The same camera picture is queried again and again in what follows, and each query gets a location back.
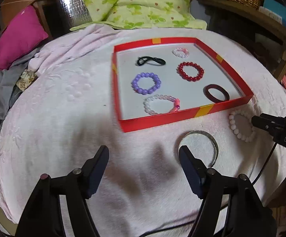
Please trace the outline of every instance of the metal bangle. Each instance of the metal bangle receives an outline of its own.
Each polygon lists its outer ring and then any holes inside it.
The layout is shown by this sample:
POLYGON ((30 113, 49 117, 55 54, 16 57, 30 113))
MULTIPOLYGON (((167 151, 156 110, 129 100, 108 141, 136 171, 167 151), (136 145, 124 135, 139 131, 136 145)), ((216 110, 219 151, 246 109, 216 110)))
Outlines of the metal bangle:
POLYGON ((210 167, 213 167, 215 165, 215 162, 217 161, 218 159, 218 156, 219 156, 219 147, 218 147, 218 143, 215 141, 214 137, 212 135, 210 135, 208 132, 206 131, 202 131, 202 130, 193 130, 189 133, 187 133, 181 140, 183 140, 185 137, 187 137, 188 135, 190 134, 202 134, 202 135, 205 135, 206 137, 208 137, 214 144, 215 146, 215 149, 216 149, 216 155, 215 155, 215 160, 213 161, 212 165, 210 167))
POLYGON ((172 53, 177 56, 177 57, 180 57, 180 58, 186 58, 189 56, 189 52, 186 48, 181 48, 181 47, 178 47, 176 49, 174 49, 172 51, 172 53))

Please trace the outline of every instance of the green floral blanket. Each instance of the green floral blanket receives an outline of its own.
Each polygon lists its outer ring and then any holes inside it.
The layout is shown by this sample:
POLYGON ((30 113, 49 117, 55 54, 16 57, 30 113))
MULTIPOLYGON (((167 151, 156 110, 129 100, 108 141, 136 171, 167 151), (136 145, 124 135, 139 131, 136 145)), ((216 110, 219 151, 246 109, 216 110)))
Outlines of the green floral blanket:
POLYGON ((190 0, 84 0, 92 23, 117 29, 179 27, 206 29, 206 22, 189 13, 190 0))

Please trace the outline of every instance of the yellow tape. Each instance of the yellow tape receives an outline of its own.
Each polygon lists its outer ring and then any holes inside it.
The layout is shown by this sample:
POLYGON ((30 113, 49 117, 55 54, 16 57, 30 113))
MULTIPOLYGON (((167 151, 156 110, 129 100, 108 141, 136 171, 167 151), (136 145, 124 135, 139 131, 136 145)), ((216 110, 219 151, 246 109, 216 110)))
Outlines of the yellow tape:
POLYGON ((160 38, 153 38, 152 39, 152 43, 153 44, 160 44, 161 43, 161 39, 160 38))
POLYGON ((214 104, 209 104, 209 105, 205 105, 200 107, 200 109, 198 110, 198 112, 196 113, 196 115, 194 116, 196 117, 200 117, 200 116, 204 116, 206 114, 208 114, 210 112, 210 110, 213 108, 214 104))
POLYGON ((217 55, 217 60, 221 63, 223 61, 223 58, 219 55, 217 55))
POLYGON ((116 65, 114 63, 112 63, 112 70, 114 70, 116 74, 118 73, 117 72, 117 67, 116 67, 116 65))

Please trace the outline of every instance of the magenta pillow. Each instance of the magenta pillow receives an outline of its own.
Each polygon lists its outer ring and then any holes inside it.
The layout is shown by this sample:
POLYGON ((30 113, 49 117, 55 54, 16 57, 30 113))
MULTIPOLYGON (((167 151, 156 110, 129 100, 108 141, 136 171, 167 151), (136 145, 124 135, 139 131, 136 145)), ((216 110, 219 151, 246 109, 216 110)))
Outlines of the magenta pillow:
POLYGON ((9 69, 16 59, 30 53, 48 37, 34 7, 25 7, 10 21, 0 38, 0 70, 9 69))

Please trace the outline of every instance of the silver bangle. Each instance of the silver bangle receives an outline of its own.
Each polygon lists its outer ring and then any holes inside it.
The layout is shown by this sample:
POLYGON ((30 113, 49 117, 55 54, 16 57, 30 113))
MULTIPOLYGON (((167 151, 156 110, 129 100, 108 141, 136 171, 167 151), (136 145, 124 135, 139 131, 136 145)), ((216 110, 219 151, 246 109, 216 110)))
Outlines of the silver bangle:
POLYGON ((189 133, 187 133, 181 140, 183 140, 185 137, 187 137, 188 135, 190 134, 202 134, 202 135, 205 135, 206 137, 208 137, 214 144, 214 147, 216 149, 216 155, 215 155, 215 159, 212 163, 212 165, 210 167, 213 167, 215 165, 215 162, 217 161, 218 159, 218 156, 219 156, 219 147, 218 147, 218 143, 215 141, 214 137, 212 135, 210 135, 208 132, 206 131, 202 131, 202 130, 193 130, 189 133))

